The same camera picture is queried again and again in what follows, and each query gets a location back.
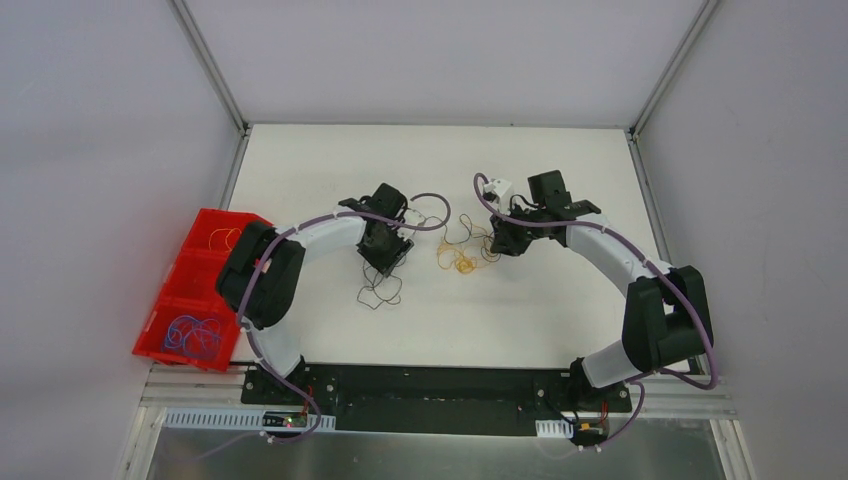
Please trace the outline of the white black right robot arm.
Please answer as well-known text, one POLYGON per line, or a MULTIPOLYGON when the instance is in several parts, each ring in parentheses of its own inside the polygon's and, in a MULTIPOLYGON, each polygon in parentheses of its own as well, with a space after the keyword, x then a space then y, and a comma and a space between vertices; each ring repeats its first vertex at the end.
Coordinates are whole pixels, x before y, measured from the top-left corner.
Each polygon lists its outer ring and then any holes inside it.
POLYGON ((478 173, 476 196, 490 212, 491 250, 517 257, 536 240, 552 240, 578 254, 624 297, 618 340, 569 368, 567 398, 583 410, 595 408, 613 387, 703 355, 715 362, 705 282, 693 266, 654 261, 612 227, 589 200, 576 200, 558 170, 529 177, 530 195, 510 182, 478 173))

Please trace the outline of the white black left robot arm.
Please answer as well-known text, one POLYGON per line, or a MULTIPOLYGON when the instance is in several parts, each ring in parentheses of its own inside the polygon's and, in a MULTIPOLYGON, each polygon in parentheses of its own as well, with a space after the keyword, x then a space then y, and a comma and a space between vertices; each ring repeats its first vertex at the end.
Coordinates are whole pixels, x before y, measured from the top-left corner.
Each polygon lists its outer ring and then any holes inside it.
POLYGON ((231 250, 215 289, 237 314, 257 363, 270 373, 266 389, 281 404, 297 402, 305 378, 299 341, 288 332, 303 266, 340 249, 355 248, 365 264, 387 276, 414 246, 402 236, 408 199, 383 183, 372 195, 340 201, 329 213, 289 227, 249 223, 231 250))

